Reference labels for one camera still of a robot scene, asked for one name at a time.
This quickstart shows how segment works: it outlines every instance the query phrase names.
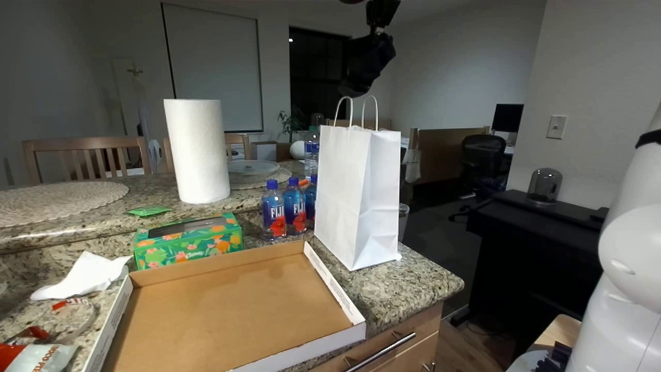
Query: cabinet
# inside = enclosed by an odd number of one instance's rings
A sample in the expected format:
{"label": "cabinet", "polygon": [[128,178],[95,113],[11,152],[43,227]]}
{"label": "cabinet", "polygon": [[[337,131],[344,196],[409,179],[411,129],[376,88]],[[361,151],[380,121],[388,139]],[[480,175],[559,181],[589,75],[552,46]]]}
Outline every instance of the cabinet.
{"label": "cabinet", "polygon": [[357,343],[317,370],[432,372],[437,370],[441,309],[441,304],[432,305],[409,321]]}
{"label": "cabinet", "polygon": [[560,311],[583,317],[602,276],[602,216],[566,203],[535,203],[502,192],[470,215],[482,236],[472,314],[499,317],[524,351]]}

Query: cardboard box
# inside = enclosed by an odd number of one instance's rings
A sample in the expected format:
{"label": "cardboard box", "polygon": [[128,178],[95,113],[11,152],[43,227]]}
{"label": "cardboard box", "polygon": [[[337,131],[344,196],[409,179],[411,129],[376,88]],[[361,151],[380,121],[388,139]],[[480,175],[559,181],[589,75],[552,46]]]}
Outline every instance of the cardboard box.
{"label": "cardboard box", "polygon": [[307,242],[130,279],[106,370],[284,370],[366,338],[366,317]]}
{"label": "cardboard box", "polygon": [[133,257],[137,269],[168,267],[244,247],[244,231],[234,212],[220,218],[139,230]]}

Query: pizza box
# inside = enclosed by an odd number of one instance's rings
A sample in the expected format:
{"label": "pizza box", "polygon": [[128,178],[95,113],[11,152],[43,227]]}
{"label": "pizza box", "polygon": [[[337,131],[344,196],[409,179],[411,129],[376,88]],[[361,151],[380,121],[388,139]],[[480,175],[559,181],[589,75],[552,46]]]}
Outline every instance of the pizza box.
{"label": "pizza box", "polygon": [[284,370],[366,338],[308,242],[130,272],[106,370]]}

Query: light switch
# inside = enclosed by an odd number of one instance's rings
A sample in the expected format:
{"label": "light switch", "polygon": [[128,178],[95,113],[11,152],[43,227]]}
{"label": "light switch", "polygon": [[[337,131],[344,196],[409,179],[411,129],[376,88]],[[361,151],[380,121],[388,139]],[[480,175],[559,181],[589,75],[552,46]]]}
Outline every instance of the light switch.
{"label": "light switch", "polygon": [[546,139],[562,141],[566,127],[566,116],[554,113],[546,129]]}

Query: white paper bag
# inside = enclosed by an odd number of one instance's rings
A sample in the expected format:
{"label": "white paper bag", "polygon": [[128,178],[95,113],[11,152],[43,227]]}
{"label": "white paper bag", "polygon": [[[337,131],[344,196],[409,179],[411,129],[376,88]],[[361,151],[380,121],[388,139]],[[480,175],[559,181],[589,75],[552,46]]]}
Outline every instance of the white paper bag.
{"label": "white paper bag", "polygon": [[[350,100],[350,126],[334,126]],[[400,253],[402,134],[353,126],[353,100],[341,96],[333,126],[321,127],[315,236],[350,269],[380,264]]]}

